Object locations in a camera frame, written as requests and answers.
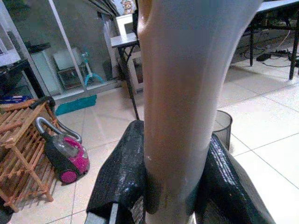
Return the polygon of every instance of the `table leg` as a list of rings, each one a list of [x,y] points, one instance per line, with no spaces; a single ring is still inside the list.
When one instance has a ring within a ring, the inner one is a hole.
[[[250,66],[253,65],[254,28],[250,28]]]
[[[127,82],[127,85],[128,85],[130,98],[132,100],[132,104],[133,104],[133,107],[134,107],[135,116],[136,116],[136,119],[139,120],[139,115],[138,115],[138,111],[137,111],[137,107],[136,107],[136,102],[135,102],[135,98],[134,98],[134,94],[133,94],[133,90],[132,90],[132,85],[131,85],[131,81],[130,81],[130,77],[129,77],[129,73],[128,73],[128,66],[127,66],[127,63],[126,63],[124,52],[121,48],[118,48],[118,52],[121,56],[121,61],[124,64],[124,66],[123,66],[124,75],[125,75],[125,79],[126,79],[126,82]]]
[[[45,96],[41,86],[39,85],[31,67],[29,62],[27,61],[25,66],[24,66],[24,73],[26,75],[26,77],[28,78],[31,86],[33,87],[33,90],[36,92],[36,95],[38,98],[42,98]]]
[[[292,58],[291,58],[291,68],[290,68],[290,75],[289,75],[289,79],[290,80],[293,79],[293,76],[294,76],[294,69],[295,69],[295,63],[296,63],[298,41],[299,41],[299,13],[298,13],[298,17],[297,17],[296,31],[295,31],[294,45],[293,45],[293,52],[292,52]]]

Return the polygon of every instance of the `glass sliding door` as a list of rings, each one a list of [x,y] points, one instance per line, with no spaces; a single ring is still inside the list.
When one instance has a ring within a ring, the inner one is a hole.
[[[59,103],[118,86],[104,22],[83,0],[2,0],[48,92]]]
[[[50,95],[83,93],[48,0],[3,0]]]
[[[88,90],[115,82],[104,38],[104,22],[97,10],[83,0],[53,0]]]

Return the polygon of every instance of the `black stand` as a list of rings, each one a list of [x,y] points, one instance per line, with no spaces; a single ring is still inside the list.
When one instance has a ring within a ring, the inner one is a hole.
[[[132,85],[131,85],[131,81],[130,81],[130,77],[129,77],[129,72],[128,72],[128,66],[127,66],[127,63],[131,57],[131,54],[133,52],[133,49],[134,47],[138,45],[138,44],[134,44],[132,47],[131,47],[131,50],[129,52],[129,54],[126,53],[125,51],[125,48],[123,47],[118,47],[118,52],[121,56],[121,62],[124,64],[123,66],[123,72],[124,72],[124,76],[125,76],[125,79],[126,79],[126,82],[127,82],[127,85],[128,85],[128,90],[129,90],[129,94],[130,94],[130,98],[132,100],[132,104],[133,104],[133,107],[134,107],[134,111],[135,111],[135,116],[136,116],[136,119],[139,120],[139,115],[138,115],[138,111],[137,111],[137,107],[136,107],[136,102],[135,102],[135,98],[134,98],[134,94],[133,94],[133,90],[132,90]]]
[[[291,58],[291,68],[290,68],[290,75],[289,79],[292,80],[294,76],[294,68],[296,63],[296,55],[297,55],[297,47],[299,42],[299,12],[297,17],[297,23],[296,27],[291,26],[272,26],[272,25],[266,25],[261,26],[258,24],[251,24],[250,28],[250,66],[253,64],[253,47],[254,47],[254,29],[262,28],[262,29],[277,29],[277,30],[295,30],[295,37],[294,37],[294,44],[293,44],[293,52],[292,52],[292,58]]]

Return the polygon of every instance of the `pink vacuum cleaner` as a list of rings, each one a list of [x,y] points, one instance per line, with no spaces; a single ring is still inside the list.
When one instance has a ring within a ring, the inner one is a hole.
[[[55,116],[55,101],[52,97],[43,97],[30,106],[30,109],[48,102],[53,115]],[[82,146],[81,136],[63,125],[58,119],[57,123],[63,130],[59,130],[43,117],[36,118],[36,128],[46,140],[45,154],[55,167],[58,178],[63,183],[73,183],[87,173],[90,167],[87,151]],[[50,128],[57,135],[51,136],[44,129]]]

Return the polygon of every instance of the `vacuum cleaner wheel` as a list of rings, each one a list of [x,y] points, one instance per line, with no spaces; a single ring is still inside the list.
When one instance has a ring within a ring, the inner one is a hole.
[[[59,179],[63,183],[73,183],[77,180],[78,174],[76,171],[68,169],[60,172]]]

